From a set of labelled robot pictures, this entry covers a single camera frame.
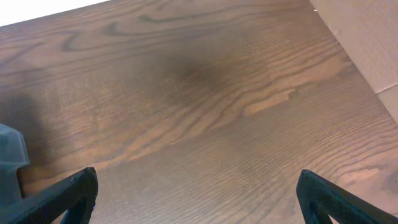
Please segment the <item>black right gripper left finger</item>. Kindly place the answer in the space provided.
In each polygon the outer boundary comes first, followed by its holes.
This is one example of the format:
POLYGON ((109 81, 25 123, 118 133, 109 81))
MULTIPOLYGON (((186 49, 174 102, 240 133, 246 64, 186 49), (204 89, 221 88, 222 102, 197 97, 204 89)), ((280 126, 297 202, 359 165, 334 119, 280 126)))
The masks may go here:
POLYGON ((1 223, 52 223, 64 215, 62 223, 88 224, 98 195, 94 167, 51 185, 29 198, 1 209, 1 223))

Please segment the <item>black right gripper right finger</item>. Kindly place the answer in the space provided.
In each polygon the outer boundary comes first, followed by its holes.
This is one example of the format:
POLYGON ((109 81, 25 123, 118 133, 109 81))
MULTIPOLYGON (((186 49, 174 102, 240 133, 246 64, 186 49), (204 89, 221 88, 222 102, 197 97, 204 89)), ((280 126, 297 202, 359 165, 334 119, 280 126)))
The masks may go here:
POLYGON ((306 224, 397 224, 397 217, 310 170, 302 170, 296 194, 306 224))

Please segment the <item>clear plastic storage bin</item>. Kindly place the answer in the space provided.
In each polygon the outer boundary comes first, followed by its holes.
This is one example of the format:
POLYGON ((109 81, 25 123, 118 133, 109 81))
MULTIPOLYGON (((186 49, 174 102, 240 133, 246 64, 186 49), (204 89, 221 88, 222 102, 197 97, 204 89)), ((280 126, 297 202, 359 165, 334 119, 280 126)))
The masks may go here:
POLYGON ((17 179, 18 168, 30 163, 21 132, 1 124, 1 207, 22 199, 17 179))

